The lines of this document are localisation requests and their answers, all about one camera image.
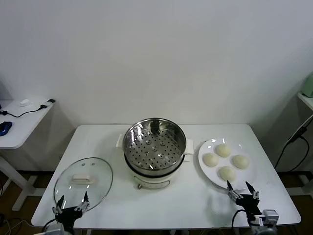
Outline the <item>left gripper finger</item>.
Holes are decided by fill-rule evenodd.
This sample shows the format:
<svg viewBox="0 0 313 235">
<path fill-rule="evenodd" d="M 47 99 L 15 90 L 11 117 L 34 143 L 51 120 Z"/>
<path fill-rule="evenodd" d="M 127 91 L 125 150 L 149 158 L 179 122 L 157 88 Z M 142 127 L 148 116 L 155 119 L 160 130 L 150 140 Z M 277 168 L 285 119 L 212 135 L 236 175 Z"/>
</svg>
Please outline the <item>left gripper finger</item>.
<svg viewBox="0 0 313 235">
<path fill-rule="evenodd" d="M 57 201 L 56 206 L 52 208 L 54 214 L 61 214 L 63 212 L 62 210 L 63 202 L 64 202 L 64 195 Z"/>
<path fill-rule="evenodd" d="M 74 209 L 75 211 L 86 211 L 89 208 L 89 198 L 85 192 L 82 202 Z"/>
</svg>

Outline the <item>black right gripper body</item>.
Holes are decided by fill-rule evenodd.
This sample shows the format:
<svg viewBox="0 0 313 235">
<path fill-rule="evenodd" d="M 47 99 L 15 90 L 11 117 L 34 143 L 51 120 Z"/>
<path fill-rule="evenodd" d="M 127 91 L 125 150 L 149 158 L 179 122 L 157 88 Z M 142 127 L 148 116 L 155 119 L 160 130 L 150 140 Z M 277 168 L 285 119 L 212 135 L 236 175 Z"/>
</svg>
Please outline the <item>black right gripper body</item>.
<svg viewBox="0 0 313 235">
<path fill-rule="evenodd" d="M 236 204 L 244 208 L 247 218 L 254 218 L 255 215 L 260 215 L 261 211 L 258 208 L 260 200 L 251 194 L 241 194 L 236 199 Z"/>
</svg>

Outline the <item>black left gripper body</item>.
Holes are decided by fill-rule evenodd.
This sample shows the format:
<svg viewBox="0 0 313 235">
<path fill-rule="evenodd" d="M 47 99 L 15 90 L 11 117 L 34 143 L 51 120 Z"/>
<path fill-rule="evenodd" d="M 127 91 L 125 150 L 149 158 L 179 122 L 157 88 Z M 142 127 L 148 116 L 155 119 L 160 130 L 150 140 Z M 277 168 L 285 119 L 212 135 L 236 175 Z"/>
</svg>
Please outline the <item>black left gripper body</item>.
<svg viewBox="0 0 313 235">
<path fill-rule="evenodd" d="M 56 221 L 62 223 L 65 228 L 73 228 L 77 219 L 82 217 L 82 210 L 76 207 L 63 209 L 61 213 L 55 216 Z"/>
</svg>

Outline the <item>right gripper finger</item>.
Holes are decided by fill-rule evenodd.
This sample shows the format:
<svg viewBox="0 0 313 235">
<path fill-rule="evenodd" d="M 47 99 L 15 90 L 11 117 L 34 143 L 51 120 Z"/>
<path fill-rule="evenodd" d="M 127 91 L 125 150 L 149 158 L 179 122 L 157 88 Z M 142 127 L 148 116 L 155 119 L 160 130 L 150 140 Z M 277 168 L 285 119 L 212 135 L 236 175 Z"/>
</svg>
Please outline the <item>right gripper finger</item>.
<svg viewBox="0 0 313 235">
<path fill-rule="evenodd" d="M 231 183 L 227 180 L 227 195 L 230 197 L 230 199 L 234 202 L 237 202 L 237 200 L 242 199 L 243 197 L 237 193 Z"/>
<path fill-rule="evenodd" d="M 253 187 L 249 182 L 247 182 L 247 181 L 246 181 L 246 186 L 247 186 L 249 192 L 252 194 L 252 197 L 253 197 L 254 199 L 259 199 L 259 192 L 256 191 L 256 190 L 254 189 L 254 187 Z"/>
</svg>

